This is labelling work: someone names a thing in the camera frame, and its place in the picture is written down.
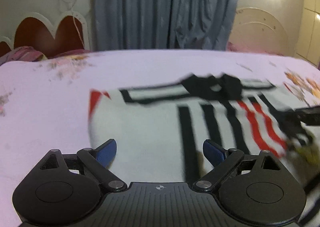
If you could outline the striped white black red shirt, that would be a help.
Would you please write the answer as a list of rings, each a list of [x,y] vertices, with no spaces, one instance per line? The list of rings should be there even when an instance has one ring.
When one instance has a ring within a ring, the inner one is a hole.
[[[297,88],[229,75],[198,77],[149,87],[92,90],[91,145],[118,146],[111,171],[126,182],[194,182],[212,170],[202,145],[257,155],[268,150],[304,186],[300,223],[319,226],[319,127],[297,133],[289,113],[308,107]]]

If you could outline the pink floral bed sheet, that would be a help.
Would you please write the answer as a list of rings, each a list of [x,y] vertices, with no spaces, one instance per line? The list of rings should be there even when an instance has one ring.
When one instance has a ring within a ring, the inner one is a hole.
[[[131,181],[110,192],[77,151],[91,145],[92,90],[191,75],[293,85],[319,105],[319,70],[291,57],[217,51],[116,51],[1,66],[1,226],[303,226],[304,186],[268,150],[245,154],[211,192],[187,181]]]

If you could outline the pink pillow right bed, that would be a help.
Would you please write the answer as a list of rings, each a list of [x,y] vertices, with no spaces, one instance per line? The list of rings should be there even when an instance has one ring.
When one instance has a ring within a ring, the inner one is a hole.
[[[247,48],[233,44],[230,41],[227,44],[226,51],[229,51],[229,52],[248,52]]]

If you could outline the cream arched headboard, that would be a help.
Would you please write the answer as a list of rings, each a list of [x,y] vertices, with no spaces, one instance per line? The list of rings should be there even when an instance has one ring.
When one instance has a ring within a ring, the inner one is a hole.
[[[247,48],[244,53],[290,55],[284,27],[272,14],[259,8],[236,10],[229,41]]]

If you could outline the maroon pillow pile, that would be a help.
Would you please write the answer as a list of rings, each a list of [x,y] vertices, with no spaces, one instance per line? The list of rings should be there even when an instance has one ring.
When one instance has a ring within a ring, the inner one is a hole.
[[[0,65],[14,61],[38,62],[43,60],[47,60],[47,57],[42,52],[33,47],[22,46],[1,56]]]

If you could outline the red heart-shaped headboard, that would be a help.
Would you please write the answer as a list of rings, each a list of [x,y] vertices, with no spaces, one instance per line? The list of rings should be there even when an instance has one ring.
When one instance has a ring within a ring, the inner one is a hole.
[[[32,47],[48,58],[73,50],[90,50],[87,21],[72,10],[62,13],[56,23],[40,13],[28,13],[12,37],[1,36],[1,56],[22,46]]]

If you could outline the blue-grey centre curtain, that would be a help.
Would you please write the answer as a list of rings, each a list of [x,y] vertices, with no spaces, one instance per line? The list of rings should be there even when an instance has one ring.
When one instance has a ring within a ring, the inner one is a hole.
[[[97,48],[223,51],[238,0],[95,0]]]

